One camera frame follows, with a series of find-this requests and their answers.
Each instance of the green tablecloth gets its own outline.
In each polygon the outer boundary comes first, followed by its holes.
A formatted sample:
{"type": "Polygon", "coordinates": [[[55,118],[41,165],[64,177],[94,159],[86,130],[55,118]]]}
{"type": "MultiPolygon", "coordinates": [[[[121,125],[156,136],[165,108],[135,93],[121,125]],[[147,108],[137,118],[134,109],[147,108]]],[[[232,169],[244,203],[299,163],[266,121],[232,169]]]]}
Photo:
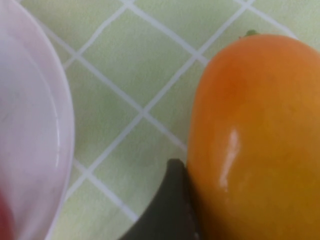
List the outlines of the green tablecloth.
{"type": "Polygon", "coordinates": [[[208,60],[248,30],[320,49],[319,0],[23,0],[63,63],[75,160],[53,240],[116,240],[186,159],[208,60]]]}

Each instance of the orange mango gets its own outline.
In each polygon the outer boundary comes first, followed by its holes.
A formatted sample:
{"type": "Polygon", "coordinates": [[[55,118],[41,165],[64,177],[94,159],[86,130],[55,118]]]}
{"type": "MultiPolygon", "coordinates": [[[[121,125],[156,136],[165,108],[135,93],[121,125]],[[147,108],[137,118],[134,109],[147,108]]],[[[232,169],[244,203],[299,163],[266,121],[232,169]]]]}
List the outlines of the orange mango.
{"type": "Polygon", "coordinates": [[[320,240],[320,54],[241,38],[196,90],[187,170],[205,240],[320,240]]]}

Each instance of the table surface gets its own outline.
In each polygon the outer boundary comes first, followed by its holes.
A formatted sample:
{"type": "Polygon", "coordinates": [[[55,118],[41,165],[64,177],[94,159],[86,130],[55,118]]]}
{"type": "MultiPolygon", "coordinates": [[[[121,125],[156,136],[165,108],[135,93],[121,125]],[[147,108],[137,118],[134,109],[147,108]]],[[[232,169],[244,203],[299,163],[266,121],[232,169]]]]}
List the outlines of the table surface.
{"type": "Polygon", "coordinates": [[[20,0],[70,84],[75,159],[53,240],[116,240],[186,160],[208,60],[254,29],[320,50],[319,0],[20,0]]]}

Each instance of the bowl rim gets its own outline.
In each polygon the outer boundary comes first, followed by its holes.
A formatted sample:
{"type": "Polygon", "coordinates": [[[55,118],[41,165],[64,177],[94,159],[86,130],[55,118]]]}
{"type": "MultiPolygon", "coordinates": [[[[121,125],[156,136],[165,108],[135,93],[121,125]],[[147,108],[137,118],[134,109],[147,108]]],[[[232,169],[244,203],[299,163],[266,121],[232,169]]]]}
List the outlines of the bowl rim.
{"type": "Polygon", "coordinates": [[[16,0],[9,0],[9,1],[11,1],[12,5],[15,8],[19,9],[21,14],[23,14],[27,19],[29,19],[30,23],[33,24],[36,31],[39,33],[41,40],[46,45],[46,47],[48,49],[48,53],[52,56],[55,67],[57,69],[57,74],[59,75],[59,81],[61,81],[61,83],[63,84],[63,87],[66,91],[66,101],[67,102],[65,104],[70,109],[70,111],[68,113],[69,114],[68,119],[69,119],[69,127],[71,128],[70,129],[71,141],[69,143],[69,156],[65,159],[66,161],[68,161],[68,164],[66,164],[67,167],[66,167],[65,182],[64,182],[64,186],[62,189],[60,199],[59,199],[59,203],[58,203],[54,217],[51,221],[50,227],[48,228],[48,231],[47,231],[46,237],[45,237],[45,240],[50,240],[52,237],[52,234],[53,234],[54,227],[58,221],[62,207],[65,202],[65,196],[66,196],[66,193],[67,193],[67,190],[69,187],[71,171],[72,171],[72,166],[73,166],[74,151],[75,151],[75,112],[74,112],[74,106],[73,106],[73,101],[72,101],[72,94],[71,94],[71,90],[70,90],[70,86],[69,86],[69,83],[67,80],[67,76],[66,76],[65,70],[63,68],[63,65],[60,61],[60,58],[58,57],[58,54],[57,54],[55,48],[53,47],[48,36],[45,34],[44,30],[41,28],[40,24],[19,2],[17,2],[16,0]]]}

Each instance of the white bowl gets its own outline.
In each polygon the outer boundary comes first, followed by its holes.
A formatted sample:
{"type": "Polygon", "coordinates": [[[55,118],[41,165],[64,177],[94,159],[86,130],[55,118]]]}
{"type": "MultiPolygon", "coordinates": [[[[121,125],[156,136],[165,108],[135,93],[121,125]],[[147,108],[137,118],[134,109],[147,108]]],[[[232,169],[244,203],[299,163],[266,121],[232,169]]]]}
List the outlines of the white bowl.
{"type": "Polygon", "coordinates": [[[17,240],[44,240],[68,187],[74,112],[50,41],[13,0],[0,0],[0,193],[17,240]]]}

